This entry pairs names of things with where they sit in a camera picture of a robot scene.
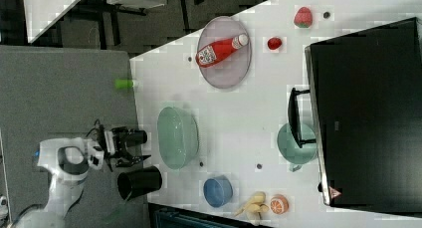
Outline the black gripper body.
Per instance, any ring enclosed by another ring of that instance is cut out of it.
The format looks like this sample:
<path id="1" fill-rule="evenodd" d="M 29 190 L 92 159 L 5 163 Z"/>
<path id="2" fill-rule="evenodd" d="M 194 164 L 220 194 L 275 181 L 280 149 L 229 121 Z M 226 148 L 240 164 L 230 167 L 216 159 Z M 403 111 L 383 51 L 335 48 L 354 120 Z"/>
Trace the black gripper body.
<path id="1" fill-rule="evenodd" d="M 127 151 L 129 147 L 139 146 L 147 142 L 147 133 L 144 130 L 115 127 L 104 131 L 105 158 L 110 160 L 118 156 L 132 155 Z"/>

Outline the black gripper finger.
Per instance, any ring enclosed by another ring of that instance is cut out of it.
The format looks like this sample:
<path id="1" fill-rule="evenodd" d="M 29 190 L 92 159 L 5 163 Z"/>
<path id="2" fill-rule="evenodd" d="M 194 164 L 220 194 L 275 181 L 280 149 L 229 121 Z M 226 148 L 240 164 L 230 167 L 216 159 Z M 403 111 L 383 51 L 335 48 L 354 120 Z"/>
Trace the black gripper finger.
<path id="1" fill-rule="evenodd" d="M 118 156 L 116 167 L 132 167 L 134 165 L 140 164 L 144 162 L 146 159 L 149 158 L 149 155 L 141 155 L 141 156 Z"/>
<path id="2" fill-rule="evenodd" d="M 109 157 L 106 157 L 106 158 L 105 158 L 105 163 L 106 163 L 106 165 L 107 165 L 107 167 L 108 167 L 109 171 L 110 171 L 110 172 L 113 172 L 112 165 L 111 165 L 111 162 L 110 162 L 110 158 L 109 158 Z"/>

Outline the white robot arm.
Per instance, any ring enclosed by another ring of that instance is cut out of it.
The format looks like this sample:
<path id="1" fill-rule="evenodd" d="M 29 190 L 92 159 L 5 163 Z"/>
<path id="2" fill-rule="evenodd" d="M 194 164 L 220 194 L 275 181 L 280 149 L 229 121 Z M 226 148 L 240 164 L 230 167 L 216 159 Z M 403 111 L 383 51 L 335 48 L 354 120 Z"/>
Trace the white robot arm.
<path id="1" fill-rule="evenodd" d="M 94 128 L 94 137 L 51 138 L 40 142 L 37 165 L 51 175 L 45 205 L 32 205 L 7 228 L 65 228 L 65 217 L 82 198 L 89 171 L 100 170 L 116 159 L 118 167 L 131 167 L 146 159 L 127 149 L 147 142 L 144 130 L 125 126 Z"/>

